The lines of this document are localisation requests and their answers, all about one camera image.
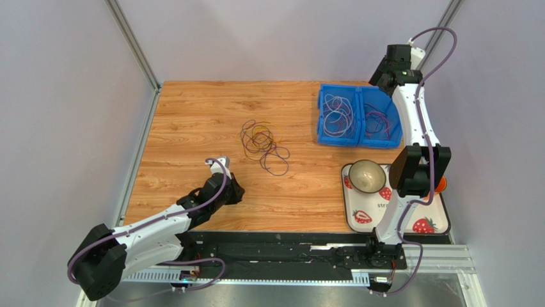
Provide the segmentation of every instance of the gray wall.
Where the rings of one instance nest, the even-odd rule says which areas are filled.
[[[120,0],[161,81],[367,80],[448,2]]]
[[[426,83],[441,142],[452,149],[446,205],[469,244],[489,306],[543,306],[545,3],[466,1],[459,45]],[[427,65],[450,48],[445,35]]]
[[[75,306],[68,259],[112,226],[152,91],[103,1],[2,1],[0,42],[0,306]]]

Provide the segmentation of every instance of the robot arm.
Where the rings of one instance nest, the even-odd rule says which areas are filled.
[[[378,86],[392,97],[402,124],[405,148],[390,167],[389,181],[393,192],[383,219],[374,229],[369,255],[377,259],[395,260],[401,253],[401,239],[417,204],[430,193],[429,148],[434,151],[435,187],[439,184],[450,161],[449,147],[442,147],[429,121],[424,88],[420,88],[419,103],[416,92],[423,76],[416,70],[423,51],[410,45],[389,45],[384,59],[373,74],[370,84]],[[425,133],[431,144],[424,137]]]
[[[204,186],[191,191],[166,210],[112,230],[100,224],[87,234],[70,259],[69,269],[80,251],[98,240],[117,236],[91,248],[73,263],[71,274],[90,300],[105,297],[121,280],[152,265],[193,259],[194,241],[187,231],[208,221],[223,205],[240,202],[244,194],[244,189],[227,168],[227,157],[209,164],[212,176]],[[224,176],[225,188],[220,191]],[[210,204],[195,210],[208,201]]]

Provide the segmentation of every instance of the wooden table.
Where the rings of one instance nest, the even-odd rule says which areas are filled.
[[[350,232],[342,166],[360,159],[391,163],[399,150],[318,145],[321,83],[166,82],[125,224],[160,212],[201,187],[210,177],[204,160],[227,155],[246,194],[241,203],[222,207],[199,230]],[[265,119],[283,131],[281,145],[291,153],[286,175],[272,176],[244,155],[238,134],[250,119]]]

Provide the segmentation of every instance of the tray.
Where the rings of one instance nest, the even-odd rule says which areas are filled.
[[[384,191],[390,190],[388,182],[389,164],[381,164],[386,173],[386,185]],[[342,191],[346,210],[346,221],[348,226],[355,232],[370,233],[376,227],[386,212],[386,206],[389,202],[387,198],[381,196],[381,193],[363,193],[353,189],[348,179],[348,172],[352,164],[347,164],[342,168],[341,181]],[[426,222],[428,227],[420,228],[416,223]],[[435,197],[434,201],[429,206],[417,206],[413,216],[407,224],[405,233],[424,234],[426,235],[444,235],[450,230],[450,220],[445,210],[443,197]]]

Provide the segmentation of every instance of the strawberry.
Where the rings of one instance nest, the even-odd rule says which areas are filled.
[[[365,213],[365,211],[354,210],[352,212],[352,215],[354,216],[356,222],[358,222],[359,224],[367,224],[373,221],[373,219],[367,213]]]
[[[350,184],[350,179],[348,176],[344,176],[344,185],[346,185],[347,188],[352,189],[352,185]]]
[[[413,225],[413,231],[416,233],[435,233],[436,230],[433,220],[427,217],[417,220]]]
[[[385,200],[390,200],[390,198],[391,198],[391,190],[390,190],[389,187],[383,187],[383,189],[379,191],[379,194],[380,194]]]

